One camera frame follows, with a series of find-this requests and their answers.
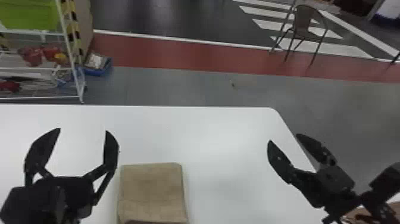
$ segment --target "white table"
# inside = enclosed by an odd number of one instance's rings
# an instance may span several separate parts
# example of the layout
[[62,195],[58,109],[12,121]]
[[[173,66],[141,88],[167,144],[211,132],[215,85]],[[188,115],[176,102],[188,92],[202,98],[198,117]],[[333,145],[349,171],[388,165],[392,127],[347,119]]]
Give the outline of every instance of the white table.
[[[313,224],[326,215],[287,185],[267,160],[273,140],[301,169],[313,170],[271,108],[0,105],[0,204],[23,184],[30,144],[61,127],[47,165],[54,175],[83,175],[102,163],[104,131],[120,144],[122,164],[183,166],[191,224]],[[84,224],[115,223],[119,170]]]

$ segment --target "yellow-black striped pole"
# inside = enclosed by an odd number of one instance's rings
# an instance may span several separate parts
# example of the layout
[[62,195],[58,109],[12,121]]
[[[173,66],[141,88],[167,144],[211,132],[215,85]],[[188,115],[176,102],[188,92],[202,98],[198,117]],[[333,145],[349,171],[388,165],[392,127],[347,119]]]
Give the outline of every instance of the yellow-black striped pole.
[[76,6],[73,0],[62,0],[61,1],[65,8],[68,8],[68,13],[71,15],[71,23],[67,27],[68,40],[73,43],[72,52],[78,56],[78,61],[80,64],[83,63],[83,50],[82,50],[82,42],[80,40],[79,33],[79,23],[78,18],[76,16]]

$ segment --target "robotic claw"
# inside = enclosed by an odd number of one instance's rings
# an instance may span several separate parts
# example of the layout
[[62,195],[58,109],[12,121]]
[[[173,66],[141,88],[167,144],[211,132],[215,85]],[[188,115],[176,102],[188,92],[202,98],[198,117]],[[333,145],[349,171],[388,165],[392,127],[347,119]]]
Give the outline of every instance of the robotic claw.
[[357,195],[354,181],[337,165],[332,153],[320,142],[297,134],[297,140],[320,164],[316,172],[295,168],[278,146],[268,143],[268,160],[276,173],[288,184],[299,189],[314,208],[324,207],[328,216],[322,222],[341,224],[340,218],[363,205],[371,216],[356,216],[367,223],[400,224],[386,201],[400,191],[400,163],[385,169],[370,183],[372,190]]
[[[78,224],[92,213],[118,163],[118,143],[106,131],[103,164],[83,176],[53,176],[45,166],[61,129],[56,128],[32,143],[25,158],[25,186],[13,188],[0,211],[5,224]],[[33,183],[33,177],[42,178]],[[105,175],[95,192],[93,182]]]

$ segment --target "beige towel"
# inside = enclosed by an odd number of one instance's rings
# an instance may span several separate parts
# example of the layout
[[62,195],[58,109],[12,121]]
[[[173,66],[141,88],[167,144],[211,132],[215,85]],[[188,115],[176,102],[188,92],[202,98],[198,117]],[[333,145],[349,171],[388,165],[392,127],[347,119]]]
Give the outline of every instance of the beige towel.
[[181,165],[123,166],[118,216],[122,224],[186,223]]

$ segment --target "red floor stripe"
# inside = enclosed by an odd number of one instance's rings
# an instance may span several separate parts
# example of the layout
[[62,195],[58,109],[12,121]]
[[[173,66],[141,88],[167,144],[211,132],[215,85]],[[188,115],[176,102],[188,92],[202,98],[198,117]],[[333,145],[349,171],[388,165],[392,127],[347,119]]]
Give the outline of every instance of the red floor stripe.
[[115,66],[223,71],[400,83],[400,65],[363,58],[284,52],[230,46],[95,34],[92,49],[113,57]]

